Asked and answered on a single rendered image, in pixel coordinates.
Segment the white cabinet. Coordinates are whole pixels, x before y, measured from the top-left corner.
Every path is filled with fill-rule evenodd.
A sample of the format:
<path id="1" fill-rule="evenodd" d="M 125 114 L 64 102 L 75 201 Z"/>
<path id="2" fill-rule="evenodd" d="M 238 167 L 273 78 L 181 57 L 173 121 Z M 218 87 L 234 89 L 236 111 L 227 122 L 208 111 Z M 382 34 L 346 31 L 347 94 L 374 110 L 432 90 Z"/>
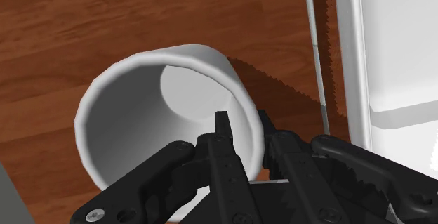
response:
<path id="1" fill-rule="evenodd" d="M 350 140 L 438 179 L 438 0 L 336 0 Z"/>

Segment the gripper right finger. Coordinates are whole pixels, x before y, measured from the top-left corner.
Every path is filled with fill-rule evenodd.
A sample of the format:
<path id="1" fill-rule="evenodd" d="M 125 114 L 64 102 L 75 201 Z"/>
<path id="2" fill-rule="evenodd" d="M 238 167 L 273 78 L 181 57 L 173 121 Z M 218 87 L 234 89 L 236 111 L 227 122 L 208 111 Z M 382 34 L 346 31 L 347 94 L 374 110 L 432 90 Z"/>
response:
<path id="1" fill-rule="evenodd" d="M 263 167 L 270 179 L 288 180 L 320 224 L 387 224 L 388 209 L 403 224 L 438 224 L 438 180 L 334 136 L 306 143 L 258 115 Z"/>

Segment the white cup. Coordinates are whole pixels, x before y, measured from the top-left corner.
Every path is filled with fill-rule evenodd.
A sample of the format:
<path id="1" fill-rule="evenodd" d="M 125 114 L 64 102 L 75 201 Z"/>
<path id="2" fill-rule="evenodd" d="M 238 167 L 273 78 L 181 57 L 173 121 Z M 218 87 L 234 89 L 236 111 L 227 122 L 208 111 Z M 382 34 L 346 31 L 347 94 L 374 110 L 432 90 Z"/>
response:
<path id="1" fill-rule="evenodd" d="M 169 143 L 195 145 L 215 132 L 220 111 L 250 183 L 263 161 L 263 126 L 229 60 L 199 44 L 136 53 L 95 78 L 81 99 L 74 120 L 79 156 L 101 193 Z M 182 220 L 209 192 L 199 188 L 169 221 Z"/>

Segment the thin grey rod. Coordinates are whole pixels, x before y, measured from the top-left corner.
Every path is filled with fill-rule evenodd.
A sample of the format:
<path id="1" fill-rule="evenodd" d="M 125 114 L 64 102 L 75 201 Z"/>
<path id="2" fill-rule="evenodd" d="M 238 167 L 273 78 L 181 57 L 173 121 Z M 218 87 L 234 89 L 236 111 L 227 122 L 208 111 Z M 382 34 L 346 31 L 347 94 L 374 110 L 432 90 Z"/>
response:
<path id="1" fill-rule="evenodd" d="M 325 92 L 324 92 L 324 83 L 323 83 L 323 77 L 322 77 L 322 71 L 321 71 L 321 61 L 320 61 L 320 56 L 319 56 L 314 0 L 305 0 L 305 1 L 306 1 L 306 6 L 307 6 L 308 21 L 309 21 L 309 26 L 310 26 L 312 49 L 313 49 L 313 55 L 314 55 L 314 67 L 315 67 L 315 73 L 316 73 L 316 79 L 317 79 L 317 88 L 318 88 L 318 93 L 319 93 L 319 102 L 321 105 L 321 117 L 322 117 L 323 126 L 324 126 L 324 133 L 329 135 L 330 134 L 329 118 L 328 118 L 328 112 L 327 112 L 327 106 L 326 106 L 326 96 L 325 96 Z"/>

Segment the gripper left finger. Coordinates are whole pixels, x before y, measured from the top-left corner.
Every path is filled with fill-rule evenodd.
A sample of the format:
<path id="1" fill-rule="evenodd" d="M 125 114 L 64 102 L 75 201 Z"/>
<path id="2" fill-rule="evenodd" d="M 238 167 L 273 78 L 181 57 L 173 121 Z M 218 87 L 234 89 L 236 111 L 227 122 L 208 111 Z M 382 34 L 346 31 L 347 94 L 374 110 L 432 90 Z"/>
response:
<path id="1" fill-rule="evenodd" d="M 215 132 L 195 145 L 169 143 L 78 208 L 69 224 L 166 224 L 205 186 L 210 192 L 179 224 L 263 224 L 225 111 L 215 114 Z"/>

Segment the grey block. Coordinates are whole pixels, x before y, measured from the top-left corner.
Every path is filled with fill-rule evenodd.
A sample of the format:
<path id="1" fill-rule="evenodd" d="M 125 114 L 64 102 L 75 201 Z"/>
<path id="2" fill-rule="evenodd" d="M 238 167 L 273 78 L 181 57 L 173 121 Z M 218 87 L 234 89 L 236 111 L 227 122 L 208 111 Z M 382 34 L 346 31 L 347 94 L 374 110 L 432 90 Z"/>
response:
<path id="1" fill-rule="evenodd" d="M 36 224 L 1 162 L 0 224 Z"/>

